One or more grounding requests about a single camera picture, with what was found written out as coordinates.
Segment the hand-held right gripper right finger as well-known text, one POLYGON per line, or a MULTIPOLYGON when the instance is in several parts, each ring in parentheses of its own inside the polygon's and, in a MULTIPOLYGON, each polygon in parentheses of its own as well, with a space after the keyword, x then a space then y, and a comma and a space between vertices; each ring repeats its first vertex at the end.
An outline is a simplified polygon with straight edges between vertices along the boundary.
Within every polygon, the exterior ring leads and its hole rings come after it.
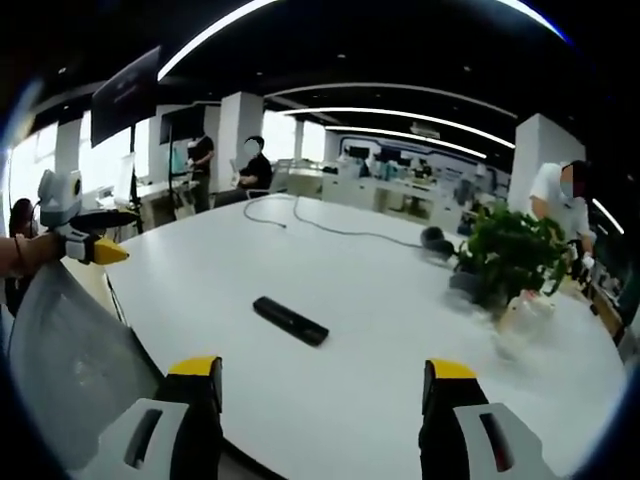
POLYGON ((424 479, 555 479, 537 435, 506 405, 491 403, 476 374, 453 361, 424 366, 422 426, 424 479))

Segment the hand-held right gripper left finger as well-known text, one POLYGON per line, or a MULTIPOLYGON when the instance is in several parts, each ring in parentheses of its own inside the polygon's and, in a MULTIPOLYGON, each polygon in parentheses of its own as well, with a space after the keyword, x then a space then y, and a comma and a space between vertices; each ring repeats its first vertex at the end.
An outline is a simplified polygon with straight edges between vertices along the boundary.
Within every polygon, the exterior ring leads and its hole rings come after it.
POLYGON ((172 366, 99 436, 83 473, 216 473, 223 451, 222 358, 172 366))

